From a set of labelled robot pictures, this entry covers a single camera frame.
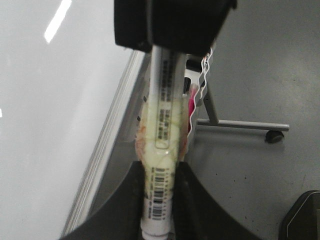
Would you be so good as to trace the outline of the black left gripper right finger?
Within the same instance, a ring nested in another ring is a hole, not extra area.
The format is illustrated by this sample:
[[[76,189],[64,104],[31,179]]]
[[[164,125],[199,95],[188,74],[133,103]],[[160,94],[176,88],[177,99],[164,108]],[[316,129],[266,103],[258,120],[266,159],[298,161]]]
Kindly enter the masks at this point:
[[[206,191],[187,162],[175,172],[172,203],[177,240],[258,240]]]

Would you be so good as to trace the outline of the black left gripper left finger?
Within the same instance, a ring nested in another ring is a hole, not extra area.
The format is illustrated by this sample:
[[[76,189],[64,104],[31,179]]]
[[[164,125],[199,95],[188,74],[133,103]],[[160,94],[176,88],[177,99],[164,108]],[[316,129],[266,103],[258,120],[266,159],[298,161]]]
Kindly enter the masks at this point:
[[[137,240],[143,213],[145,172],[134,161],[124,180],[92,216],[63,240]]]

